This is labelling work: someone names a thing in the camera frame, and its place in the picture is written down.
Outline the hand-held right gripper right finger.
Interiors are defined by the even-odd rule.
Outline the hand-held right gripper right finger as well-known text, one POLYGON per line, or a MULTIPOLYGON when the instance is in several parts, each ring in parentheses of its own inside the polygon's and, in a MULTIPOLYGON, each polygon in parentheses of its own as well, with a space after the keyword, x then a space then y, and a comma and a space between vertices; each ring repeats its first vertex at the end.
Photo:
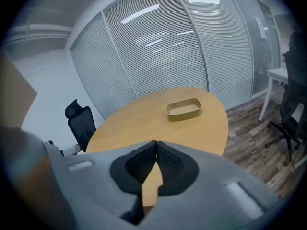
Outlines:
POLYGON ((263 216, 278 197, 230 160, 158 141, 163 184, 146 230, 236 230, 263 216))

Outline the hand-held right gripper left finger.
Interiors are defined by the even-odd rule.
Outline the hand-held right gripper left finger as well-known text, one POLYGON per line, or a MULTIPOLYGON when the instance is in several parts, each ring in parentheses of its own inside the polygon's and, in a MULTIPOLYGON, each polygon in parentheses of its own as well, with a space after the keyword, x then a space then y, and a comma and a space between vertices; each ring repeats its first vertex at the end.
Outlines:
POLYGON ((137 230, 142 184, 156 162, 156 142, 62 156, 46 145, 50 166, 78 230, 137 230))

